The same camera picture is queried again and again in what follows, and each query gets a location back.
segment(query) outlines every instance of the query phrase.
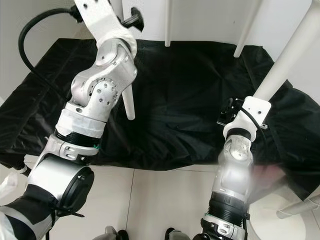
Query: floor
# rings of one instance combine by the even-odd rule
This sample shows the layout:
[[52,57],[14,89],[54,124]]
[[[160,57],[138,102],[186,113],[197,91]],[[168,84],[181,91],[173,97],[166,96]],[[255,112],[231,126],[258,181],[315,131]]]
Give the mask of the floor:
[[[36,157],[30,156],[26,162],[32,167],[35,160]],[[201,232],[200,219],[208,208],[216,166],[194,165],[170,171],[111,166],[92,169],[95,181],[85,206],[79,211],[85,218],[61,218],[51,231],[51,240],[91,240],[103,234],[107,225],[126,229],[130,240],[163,240],[168,227],[191,237]],[[0,170],[2,182],[10,171],[5,167]],[[2,199],[0,205],[20,196],[25,183],[26,178],[20,175],[16,191]],[[288,188],[278,193],[297,201]],[[304,213],[303,220],[306,240],[319,239],[320,209]],[[259,240],[251,229],[249,238]]]

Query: black cloth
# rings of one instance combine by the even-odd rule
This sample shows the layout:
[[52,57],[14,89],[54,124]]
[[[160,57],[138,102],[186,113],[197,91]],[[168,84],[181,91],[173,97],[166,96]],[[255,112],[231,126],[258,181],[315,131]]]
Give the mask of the black cloth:
[[[159,41],[137,42],[136,119],[127,119],[120,100],[92,163],[146,170],[216,163],[225,142],[223,127],[216,123],[221,106],[230,97],[252,96],[272,59],[259,46],[246,46],[234,58],[236,47],[227,43],[165,47]],[[67,94],[74,76],[94,63],[96,53],[93,40],[59,39],[37,69]],[[265,155],[258,135],[254,161],[279,164],[303,199],[320,184],[320,106],[288,81],[270,102],[264,131],[269,152]],[[0,108],[0,153],[39,155],[63,107],[29,74]]]

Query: white wall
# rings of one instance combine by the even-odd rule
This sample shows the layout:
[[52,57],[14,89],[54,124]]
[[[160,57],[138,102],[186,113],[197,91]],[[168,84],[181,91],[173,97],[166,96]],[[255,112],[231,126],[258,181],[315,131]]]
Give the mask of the white wall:
[[[67,8],[73,0],[0,1],[0,96],[6,99],[29,73],[18,52],[19,33],[36,15],[53,8]],[[36,64],[58,38],[71,38],[79,29],[67,14],[37,24],[25,39],[26,55]]]
[[[165,0],[122,0],[124,18],[131,7],[144,17],[143,33],[132,30],[138,39],[163,41],[165,38]],[[217,41],[236,44],[250,4],[255,0],[173,0],[174,41]],[[308,10],[311,0],[263,0],[252,26],[248,45],[263,46],[276,60]],[[320,103],[318,88],[320,36],[291,70],[294,87]]]

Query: black plastic sheet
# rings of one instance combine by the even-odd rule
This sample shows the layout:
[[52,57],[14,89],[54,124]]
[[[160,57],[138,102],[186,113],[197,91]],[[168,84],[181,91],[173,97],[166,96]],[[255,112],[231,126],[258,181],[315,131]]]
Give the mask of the black plastic sheet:
[[[225,142],[216,123],[221,106],[230,97],[252,96],[273,65],[262,47],[246,46],[240,58],[234,50],[217,42],[173,42],[167,48],[138,40],[136,119],[127,119],[120,100],[92,163],[146,170],[216,163]],[[94,63],[96,53],[93,40],[59,39],[37,69],[67,95],[74,76]],[[288,81],[271,104],[269,152],[258,135],[254,161],[278,164],[303,199],[320,184],[320,106]],[[29,74],[0,108],[0,162],[1,153],[39,155],[63,107],[63,100]]]

